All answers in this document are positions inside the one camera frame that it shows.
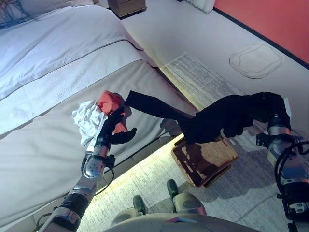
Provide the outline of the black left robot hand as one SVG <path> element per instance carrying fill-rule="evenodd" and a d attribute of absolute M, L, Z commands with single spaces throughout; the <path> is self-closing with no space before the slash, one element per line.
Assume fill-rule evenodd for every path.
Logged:
<path fill-rule="evenodd" d="M 113 134 L 116 125 L 124 118 L 123 113 L 124 107 L 122 106 L 108 116 L 96 138 L 94 147 L 105 146 L 110 149 L 111 145 L 125 144 L 134 138 L 137 128 Z"/>

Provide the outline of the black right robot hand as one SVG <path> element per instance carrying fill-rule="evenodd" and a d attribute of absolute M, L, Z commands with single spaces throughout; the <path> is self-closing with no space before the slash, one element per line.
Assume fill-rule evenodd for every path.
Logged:
<path fill-rule="evenodd" d="M 271 92 L 260 92 L 251 95 L 248 114 L 254 120 L 267 123 L 267 127 L 286 127 L 291 130 L 291 120 L 286 112 L 281 95 Z"/>

